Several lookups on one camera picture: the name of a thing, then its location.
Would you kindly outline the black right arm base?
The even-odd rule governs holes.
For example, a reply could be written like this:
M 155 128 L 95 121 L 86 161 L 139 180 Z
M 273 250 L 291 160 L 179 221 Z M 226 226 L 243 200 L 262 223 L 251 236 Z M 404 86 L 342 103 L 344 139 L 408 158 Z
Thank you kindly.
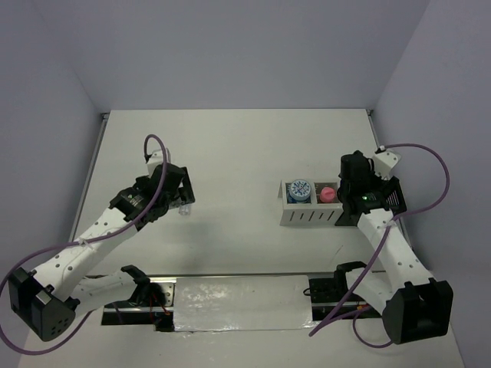
M 319 277 L 308 279 L 308 286 L 303 290 L 303 295 L 309 297 L 314 306 L 335 306 L 347 291 L 347 285 L 337 278 Z

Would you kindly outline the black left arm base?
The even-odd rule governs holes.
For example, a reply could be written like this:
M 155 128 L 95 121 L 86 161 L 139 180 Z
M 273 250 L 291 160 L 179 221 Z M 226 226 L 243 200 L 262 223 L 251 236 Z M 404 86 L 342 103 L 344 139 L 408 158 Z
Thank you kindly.
M 145 326 L 155 331 L 170 333 L 175 330 L 174 301 L 176 299 L 176 279 L 151 277 L 150 289 L 144 291 L 138 300 L 116 301 L 103 308 L 101 325 Z

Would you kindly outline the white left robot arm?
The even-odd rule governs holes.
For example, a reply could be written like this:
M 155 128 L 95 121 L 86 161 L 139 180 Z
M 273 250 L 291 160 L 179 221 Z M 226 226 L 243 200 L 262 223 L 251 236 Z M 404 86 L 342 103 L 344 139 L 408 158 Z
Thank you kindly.
M 113 274 L 89 274 L 146 225 L 194 202 L 186 167 L 155 165 L 151 175 L 140 176 L 131 187 L 119 191 L 72 246 L 31 271 L 18 267 L 11 273 L 8 292 L 12 310 L 40 340 L 49 342 L 62 335 L 77 317 L 106 304 L 145 304 L 160 289 L 138 267 L 130 264 Z

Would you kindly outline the clear spray bottle blue cap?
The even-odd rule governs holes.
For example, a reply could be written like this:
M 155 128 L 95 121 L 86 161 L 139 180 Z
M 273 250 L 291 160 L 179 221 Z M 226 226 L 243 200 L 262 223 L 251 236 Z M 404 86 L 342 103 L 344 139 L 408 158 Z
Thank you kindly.
M 179 214 L 184 216 L 191 215 L 191 205 L 181 205 L 179 207 Z

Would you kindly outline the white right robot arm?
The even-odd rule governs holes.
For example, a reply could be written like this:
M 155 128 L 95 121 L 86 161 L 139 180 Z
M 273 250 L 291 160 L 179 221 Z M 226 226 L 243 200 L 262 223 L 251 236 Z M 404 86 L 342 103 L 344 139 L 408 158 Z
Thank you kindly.
M 399 219 L 407 205 L 392 169 L 400 155 L 379 148 L 371 158 L 360 151 L 341 157 L 337 226 L 355 226 L 374 249 L 367 264 L 340 264 L 334 293 L 364 299 L 382 318 L 390 341 L 403 344 L 447 334 L 453 290 L 422 265 L 404 237 Z

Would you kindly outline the blue slime jar printed lid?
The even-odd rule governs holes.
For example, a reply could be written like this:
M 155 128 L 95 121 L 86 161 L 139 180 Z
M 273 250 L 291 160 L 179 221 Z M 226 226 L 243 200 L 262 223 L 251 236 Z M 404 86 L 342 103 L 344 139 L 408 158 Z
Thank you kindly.
M 311 185 L 305 179 L 296 179 L 287 186 L 288 203 L 310 203 Z

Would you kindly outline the pink cap clear tube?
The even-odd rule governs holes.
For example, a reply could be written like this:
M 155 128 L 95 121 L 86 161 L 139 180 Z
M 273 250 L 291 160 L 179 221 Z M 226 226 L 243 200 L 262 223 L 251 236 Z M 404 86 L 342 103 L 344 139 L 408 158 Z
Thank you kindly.
M 319 194 L 321 203 L 334 203 L 337 201 L 337 191 L 329 186 L 324 187 Z

